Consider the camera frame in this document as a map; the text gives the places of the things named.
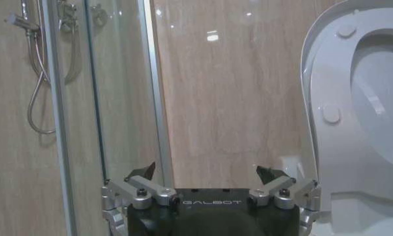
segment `toilet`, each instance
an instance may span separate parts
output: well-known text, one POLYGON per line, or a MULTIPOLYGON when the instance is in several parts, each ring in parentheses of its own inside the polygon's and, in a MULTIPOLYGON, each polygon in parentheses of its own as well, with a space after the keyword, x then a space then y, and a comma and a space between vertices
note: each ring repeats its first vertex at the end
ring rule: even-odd
POLYGON ((301 85, 313 157, 285 157, 321 185, 313 236, 393 236, 393 0, 347 0, 315 20, 301 85))

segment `shower head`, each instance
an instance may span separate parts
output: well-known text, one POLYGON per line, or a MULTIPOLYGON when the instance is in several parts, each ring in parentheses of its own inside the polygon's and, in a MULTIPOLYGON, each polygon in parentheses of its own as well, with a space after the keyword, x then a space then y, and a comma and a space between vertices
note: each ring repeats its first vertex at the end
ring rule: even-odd
POLYGON ((35 32, 39 30, 39 26, 37 24, 31 23, 23 17, 15 15, 14 13, 11 13, 7 16, 5 21, 13 24, 14 26, 18 26, 19 28, 23 28, 25 31, 35 32))

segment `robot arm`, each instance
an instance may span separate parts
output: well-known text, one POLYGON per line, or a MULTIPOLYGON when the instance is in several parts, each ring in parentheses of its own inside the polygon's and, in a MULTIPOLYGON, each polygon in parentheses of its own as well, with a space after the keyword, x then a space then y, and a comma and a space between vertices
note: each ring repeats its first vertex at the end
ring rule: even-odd
POLYGON ((266 183, 258 189, 173 189, 147 179, 153 171, 154 166, 150 175, 135 172, 123 181, 107 180, 101 188, 102 216, 114 236, 226 235, 230 227, 229 235, 309 235, 319 208, 314 180, 295 181, 258 167, 266 183))

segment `screw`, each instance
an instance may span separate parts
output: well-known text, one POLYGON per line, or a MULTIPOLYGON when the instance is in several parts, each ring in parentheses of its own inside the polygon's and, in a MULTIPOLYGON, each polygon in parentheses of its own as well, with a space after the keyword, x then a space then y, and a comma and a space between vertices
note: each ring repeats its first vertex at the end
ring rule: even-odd
POLYGON ((279 196, 289 197, 289 190, 286 188, 279 189, 279 196))
POLYGON ((166 188, 166 189, 163 189, 161 192, 162 192, 162 193, 169 193, 169 192, 171 192, 171 189, 166 188))
POLYGON ((143 188, 139 188, 139 189, 137 190, 137 196, 138 196, 138 197, 145 197, 145 196, 146 196, 146 190, 145 190, 143 188))
POLYGON ((259 190, 259 189, 255 189, 254 192, 258 193, 258 194, 263 194, 263 193, 265 193, 265 192, 263 192, 262 190, 259 190))

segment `shower hose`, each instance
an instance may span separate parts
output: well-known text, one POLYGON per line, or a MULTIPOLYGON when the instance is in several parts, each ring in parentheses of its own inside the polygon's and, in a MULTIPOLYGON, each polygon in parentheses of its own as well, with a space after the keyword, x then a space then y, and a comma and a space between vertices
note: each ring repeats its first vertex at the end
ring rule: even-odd
MULTIPOLYGON (((31 111, 33 111, 33 106, 34 102, 38 96, 38 91, 42 86, 42 83, 49 82, 49 75, 46 73, 46 62, 45 62, 45 57, 46 57, 46 51, 45 51, 45 34, 43 34, 43 28, 42 28, 42 19, 41 19, 41 12, 39 12, 39 4, 38 6, 38 23, 39 23, 39 31, 38 32, 29 32, 26 34, 27 36, 27 53, 29 53, 29 61, 31 65, 31 69, 38 77, 37 84, 34 86, 34 90, 30 96, 30 101, 27 105, 27 122, 31 127, 31 129, 39 133, 39 134, 53 134, 54 129, 50 130, 43 130, 41 129, 33 122, 31 118, 31 111)), ((67 74, 65 76, 65 82, 69 82, 73 77, 75 76, 75 25, 73 24, 70 27, 70 41, 71 41, 71 55, 70 55, 70 67, 67 74)))

